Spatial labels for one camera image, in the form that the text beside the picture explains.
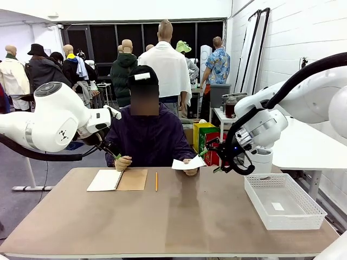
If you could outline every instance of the black coat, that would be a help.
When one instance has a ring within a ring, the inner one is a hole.
[[[128,86],[129,73],[137,67],[137,57],[131,53],[120,53],[111,68],[111,80],[119,107],[130,105]]]
[[[78,81],[85,80],[83,77],[79,77],[79,75],[76,74],[77,71],[77,65],[78,61],[70,61],[70,60],[64,60],[63,61],[63,73],[65,77],[71,82],[71,85],[74,86]],[[88,73],[89,80],[96,80],[97,74],[95,70],[85,63],[86,70]]]
[[[71,83],[63,75],[63,72],[47,58],[32,58],[25,65],[25,73],[30,82],[30,91],[34,92],[42,84],[50,81],[62,82],[71,87]]]

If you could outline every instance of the orange pencil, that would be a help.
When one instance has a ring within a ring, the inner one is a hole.
[[[156,172],[156,192],[158,191],[158,172]]]

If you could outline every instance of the blue floral shirt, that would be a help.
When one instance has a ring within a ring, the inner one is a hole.
[[[223,48],[216,49],[208,57],[206,67],[211,69],[207,83],[225,84],[230,73],[230,56]]]

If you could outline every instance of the white label in basket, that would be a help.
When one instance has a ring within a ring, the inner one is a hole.
[[[279,202],[271,202],[272,206],[274,207],[275,210],[280,210],[284,211],[282,205]]]

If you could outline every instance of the white jacket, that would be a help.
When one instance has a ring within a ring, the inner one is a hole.
[[[177,52],[170,43],[159,42],[139,57],[138,64],[150,66],[157,74],[160,98],[187,92],[184,103],[190,106],[191,85],[187,62],[184,55]]]
[[[30,84],[23,65],[13,58],[0,63],[0,84],[8,95],[30,94]]]

